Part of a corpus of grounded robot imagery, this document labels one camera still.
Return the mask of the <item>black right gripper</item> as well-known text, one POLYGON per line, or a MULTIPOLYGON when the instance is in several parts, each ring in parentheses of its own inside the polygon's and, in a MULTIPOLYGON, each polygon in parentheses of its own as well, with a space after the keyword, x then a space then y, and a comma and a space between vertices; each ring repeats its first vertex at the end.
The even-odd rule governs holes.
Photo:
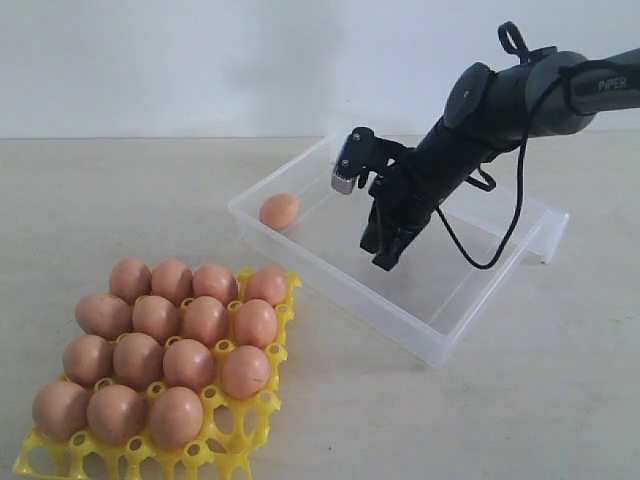
POLYGON ((409 149, 385 175, 375 176, 373 203, 360 248, 390 271, 445 199, 445 158, 432 149, 409 149))

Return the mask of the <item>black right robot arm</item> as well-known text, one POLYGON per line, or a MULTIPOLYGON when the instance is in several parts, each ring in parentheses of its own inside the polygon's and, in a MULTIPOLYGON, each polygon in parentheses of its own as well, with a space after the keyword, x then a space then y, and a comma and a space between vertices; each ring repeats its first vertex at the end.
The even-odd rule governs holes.
POLYGON ((577 133, 599 112, 638 105, 638 50, 602 60, 539 50, 500 72, 473 64, 417 146, 378 138, 364 127, 353 131, 353 139, 366 143, 368 166, 377 174, 361 248, 373 264, 391 270, 442 202, 483 164, 525 152, 531 138, 577 133))

